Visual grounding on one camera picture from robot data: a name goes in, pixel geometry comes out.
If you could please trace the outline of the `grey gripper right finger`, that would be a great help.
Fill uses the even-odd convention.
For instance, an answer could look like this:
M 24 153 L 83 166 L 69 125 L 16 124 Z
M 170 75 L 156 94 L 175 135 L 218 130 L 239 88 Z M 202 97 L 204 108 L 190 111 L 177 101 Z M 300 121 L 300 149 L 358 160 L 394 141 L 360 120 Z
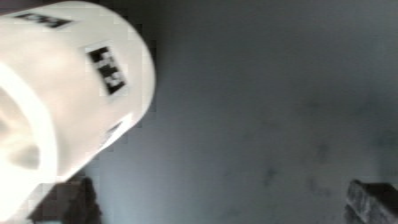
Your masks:
M 344 224 L 398 224 L 398 189 L 353 180 L 346 191 Z

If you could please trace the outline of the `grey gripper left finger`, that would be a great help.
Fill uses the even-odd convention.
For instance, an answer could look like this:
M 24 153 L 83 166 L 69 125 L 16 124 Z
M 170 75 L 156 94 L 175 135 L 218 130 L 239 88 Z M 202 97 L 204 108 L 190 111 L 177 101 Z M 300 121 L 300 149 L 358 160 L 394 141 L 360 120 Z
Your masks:
M 88 177 L 58 183 L 28 215 L 32 224 L 103 224 Z

